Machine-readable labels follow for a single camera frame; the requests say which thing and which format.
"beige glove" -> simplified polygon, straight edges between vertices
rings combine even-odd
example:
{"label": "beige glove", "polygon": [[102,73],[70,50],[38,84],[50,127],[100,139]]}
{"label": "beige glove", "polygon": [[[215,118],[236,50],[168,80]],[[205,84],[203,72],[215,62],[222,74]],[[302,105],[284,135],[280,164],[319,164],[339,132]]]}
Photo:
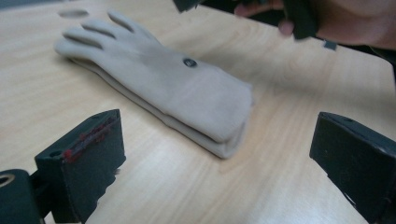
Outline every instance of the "beige glove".
{"label": "beige glove", "polygon": [[143,27],[109,11],[117,25],[88,21],[64,32],[55,50],[101,76],[166,125],[221,158],[237,150],[251,89],[216,66],[165,48]]}

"wooden table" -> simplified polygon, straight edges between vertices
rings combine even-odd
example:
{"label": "wooden table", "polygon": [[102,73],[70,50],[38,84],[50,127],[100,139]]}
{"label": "wooden table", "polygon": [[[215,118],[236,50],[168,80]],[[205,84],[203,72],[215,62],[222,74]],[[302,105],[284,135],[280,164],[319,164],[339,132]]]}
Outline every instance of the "wooden table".
{"label": "wooden table", "polygon": [[[89,17],[58,12],[85,9]],[[114,8],[168,48],[253,85],[246,140],[226,161],[173,131],[53,43]],[[0,170],[36,170],[34,156],[87,117],[119,108],[127,161],[88,223],[364,223],[308,157],[319,111],[396,139],[391,66],[351,49],[295,43],[275,27],[171,0],[72,1],[0,11]],[[53,223],[52,217],[46,217]]]}

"black object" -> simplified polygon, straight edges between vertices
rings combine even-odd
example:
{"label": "black object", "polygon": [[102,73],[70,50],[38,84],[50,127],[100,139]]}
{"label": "black object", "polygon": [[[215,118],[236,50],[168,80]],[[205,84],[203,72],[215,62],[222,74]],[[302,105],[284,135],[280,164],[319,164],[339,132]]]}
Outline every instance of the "black object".
{"label": "black object", "polygon": [[396,223],[396,143],[321,112],[309,156],[369,223]]}
{"label": "black object", "polygon": [[82,222],[125,162],[120,111],[92,116],[35,156],[37,171],[0,173],[2,224]]}
{"label": "black object", "polygon": [[[253,1],[258,1],[260,4],[265,3],[265,0],[242,0],[241,2],[243,4],[248,4]],[[197,6],[198,4],[202,4],[204,6],[208,7],[213,7],[225,12],[230,12],[233,13],[233,9],[236,7],[238,4],[235,1],[231,0],[174,0],[175,5],[177,6],[177,9],[180,12],[190,10],[191,8]],[[282,13],[279,15],[279,11],[276,13],[277,18],[283,18],[286,17],[289,20],[294,21],[295,27],[294,27],[294,38],[297,40],[300,39],[305,39],[309,36],[316,36],[316,33],[318,31],[318,24],[317,20],[315,19],[314,13],[311,10],[311,7],[309,6],[308,0],[284,0],[284,14]],[[263,20],[260,20],[261,17],[251,17],[251,19],[256,20],[256,21],[262,21],[265,23],[269,23],[272,25],[277,25],[274,24],[274,22],[266,22]]]}

